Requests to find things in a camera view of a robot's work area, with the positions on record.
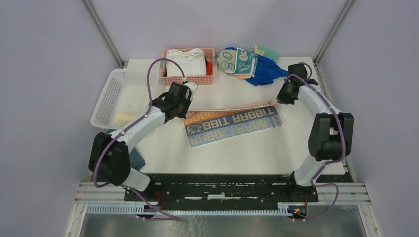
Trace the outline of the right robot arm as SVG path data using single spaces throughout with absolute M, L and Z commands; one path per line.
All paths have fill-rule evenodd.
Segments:
M 307 63 L 289 65 L 288 76 L 276 97 L 278 103 L 284 105 L 300 101 L 314 118 L 308 138 L 309 156 L 292 173 L 294 183 L 285 188 L 286 197 L 291 201 L 303 198 L 304 187 L 315 187 L 325 168 L 341 162 L 352 147 L 354 116 L 335 107 L 311 74 Z

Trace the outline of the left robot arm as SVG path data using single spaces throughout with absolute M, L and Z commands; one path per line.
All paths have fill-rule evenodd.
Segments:
M 186 117 L 197 84 L 173 82 L 169 90 L 151 101 L 151 106 L 135 120 L 110 134 L 100 132 L 93 141 L 88 168 L 105 184 L 135 189 L 144 201 L 155 196 L 155 187 L 149 176 L 131 167 L 129 154 L 135 146 L 156 128 L 173 118 Z

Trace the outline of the yellow duck towel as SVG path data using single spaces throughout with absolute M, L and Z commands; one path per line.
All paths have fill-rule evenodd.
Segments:
M 115 116 L 114 124 L 117 126 L 125 126 L 137 118 L 136 114 L 120 112 Z

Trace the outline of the rabbit print towel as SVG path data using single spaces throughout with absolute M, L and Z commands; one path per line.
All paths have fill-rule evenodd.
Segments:
M 189 149 L 285 125 L 275 101 L 225 111 L 188 112 L 182 132 Z

